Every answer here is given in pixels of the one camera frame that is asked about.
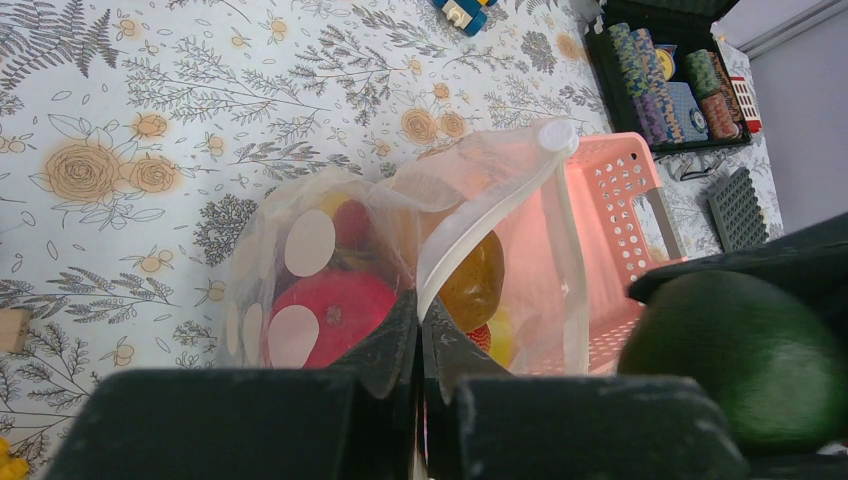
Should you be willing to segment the green avocado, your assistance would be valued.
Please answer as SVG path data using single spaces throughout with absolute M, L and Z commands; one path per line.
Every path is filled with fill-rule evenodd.
M 660 286 L 625 342 L 620 375 L 695 380 L 747 454 L 814 452 L 847 425 L 847 358 L 795 296 L 729 271 Z

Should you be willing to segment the brown potato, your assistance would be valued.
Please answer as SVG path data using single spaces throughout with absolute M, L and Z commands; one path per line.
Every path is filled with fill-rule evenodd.
M 497 311 L 505 278 L 500 238 L 490 231 L 460 262 L 439 291 L 439 297 L 457 328 L 471 332 Z

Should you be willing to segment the clear zip top bag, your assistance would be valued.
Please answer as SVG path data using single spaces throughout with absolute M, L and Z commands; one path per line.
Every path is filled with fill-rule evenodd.
M 403 164 L 379 182 L 328 167 L 276 188 L 259 203 L 235 244 L 219 365 L 274 368 L 264 364 L 261 347 L 272 304 L 298 280 L 325 270 L 374 274 L 396 292 L 397 300 L 413 290 L 415 317 L 421 321 L 423 306 L 442 303 L 439 291 L 449 276 L 495 231 L 505 257 L 499 307 L 481 327 L 459 331 L 466 337 L 504 337 L 508 352 L 499 360 L 509 370 L 512 329 L 502 305 L 508 254 L 501 227 L 576 153 L 579 143 L 568 120 L 543 119 L 527 128 L 468 135 Z M 351 199 L 369 212 L 367 251 L 335 246 L 333 215 Z

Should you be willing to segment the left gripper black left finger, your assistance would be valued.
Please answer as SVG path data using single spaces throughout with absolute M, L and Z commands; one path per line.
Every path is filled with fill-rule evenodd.
M 50 479 L 407 479 L 416 295 L 322 369 L 134 369 L 104 379 Z

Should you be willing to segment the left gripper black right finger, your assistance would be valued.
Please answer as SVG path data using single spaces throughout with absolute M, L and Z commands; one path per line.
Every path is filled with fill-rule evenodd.
M 434 301 L 421 310 L 421 474 L 430 479 L 744 479 L 690 379 L 517 376 Z

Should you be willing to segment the red apple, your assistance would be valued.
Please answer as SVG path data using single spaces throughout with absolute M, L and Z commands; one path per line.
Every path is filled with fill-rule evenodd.
M 387 317 L 396 292 L 365 271 L 325 270 L 295 282 L 272 304 L 261 347 L 274 368 L 324 368 Z

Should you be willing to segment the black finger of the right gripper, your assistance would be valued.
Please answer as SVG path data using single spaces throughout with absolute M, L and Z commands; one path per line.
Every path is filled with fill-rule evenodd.
M 685 274 L 724 270 L 751 275 L 796 296 L 836 332 L 847 330 L 847 215 L 731 253 L 684 261 L 649 271 L 627 290 L 647 301 L 664 283 Z

